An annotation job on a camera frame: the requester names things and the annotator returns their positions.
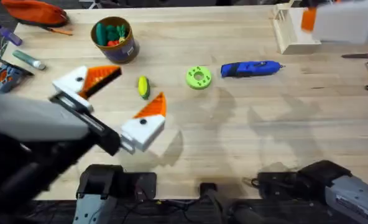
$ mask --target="metal bracket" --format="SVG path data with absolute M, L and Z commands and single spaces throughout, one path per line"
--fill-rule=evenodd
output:
M 86 194 L 76 201 L 73 224 L 107 224 L 116 203 L 113 196 L 101 199 L 101 195 Z

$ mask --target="blue power tool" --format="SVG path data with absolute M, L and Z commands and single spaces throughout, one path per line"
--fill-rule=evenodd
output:
M 237 62 L 221 66 L 221 77 L 253 77 L 259 75 L 272 75 L 279 71 L 283 65 L 271 60 L 261 62 Z

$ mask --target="orange pouch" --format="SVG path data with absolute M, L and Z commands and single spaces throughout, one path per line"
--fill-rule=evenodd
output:
M 2 0 L 9 14 L 22 24 L 61 27 L 68 23 L 66 12 L 57 6 L 36 0 Z

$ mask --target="pencil cup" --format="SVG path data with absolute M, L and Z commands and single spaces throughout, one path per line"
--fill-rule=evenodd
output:
M 96 26 L 102 23 L 104 26 L 112 25 L 114 27 L 124 25 L 127 36 L 125 40 L 115 46 L 102 46 L 97 43 Z M 133 32 L 130 24 L 120 17 L 107 17 L 98 21 L 91 29 L 91 40 L 102 51 L 102 53 L 114 63 L 127 63 L 134 59 L 139 53 L 139 48 L 134 41 Z

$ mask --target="yellow corn toy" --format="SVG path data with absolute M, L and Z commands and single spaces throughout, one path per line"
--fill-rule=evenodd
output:
M 143 99 L 148 100 L 148 97 L 149 97 L 150 93 L 151 93 L 151 89 L 150 89 L 148 78 L 145 77 L 145 76 L 140 76 L 140 78 L 139 78 L 139 94 L 140 94 L 140 96 Z

